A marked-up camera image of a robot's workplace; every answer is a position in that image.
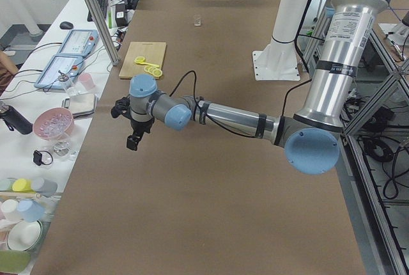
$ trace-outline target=floor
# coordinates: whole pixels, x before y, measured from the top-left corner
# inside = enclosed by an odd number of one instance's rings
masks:
[[[43,31],[48,30],[49,24],[39,25]],[[26,27],[22,24],[14,24],[9,30],[0,38],[0,46],[3,51],[15,51],[10,59],[17,65],[23,64],[29,53],[37,46],[40,40],[33,40]]]

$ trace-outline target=brown paper tabletop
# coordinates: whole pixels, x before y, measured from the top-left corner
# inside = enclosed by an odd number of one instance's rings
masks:
[[[296,82],[254,80],[251,52],[270,41],[279,0],[141,0],[131,41],[166,42],[159,88],[188,70],[197,95],[279,116]],[[202,26],[194,27],[200,14]],[[129,80],[111,72],[33,275],[364,274],[333,170],[295,171],[267,140],[156,121],[137,152],[128,120],[111,118]],[[192,93],[188,77],[177,94]],[[295,90],[287,115],[304,103]]]

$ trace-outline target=black water bottle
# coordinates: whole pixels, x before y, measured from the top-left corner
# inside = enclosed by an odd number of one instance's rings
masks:
[[[10,131],[16,129],[21,134],[33,131],[33,124],[24,118],[14,107],[0,101],[0,119],[4,120]]]

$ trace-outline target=blue joint cap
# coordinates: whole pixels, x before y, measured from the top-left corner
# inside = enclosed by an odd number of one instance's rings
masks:
[[[191,115],[192,112],[187,106],[178,104],[166,113],[165,125],[177,131],[182,130],[189,122]]]
[[[327,16],[327,18],[332,18],[332,16],[334,16],[335,14],[335,9],[334,8],[330,8],[328,6],[325,7],[325,15]]]
[[[339,158],[337,139],[328,131],[316,128],[294,132],[288,138],[284,152],[292,166],[309,175],[325,173]]]
[[[129,94],[133,97],[143,98],[156,92],[158,86],[153,76],[148,74],[136,75],[130,81]]]

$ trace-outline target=label sticker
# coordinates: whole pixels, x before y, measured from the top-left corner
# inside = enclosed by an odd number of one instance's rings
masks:
[[[344,12],[332,17],[327,40],[350,42],[364,48],[371,33],[374,17],[368,13]]]

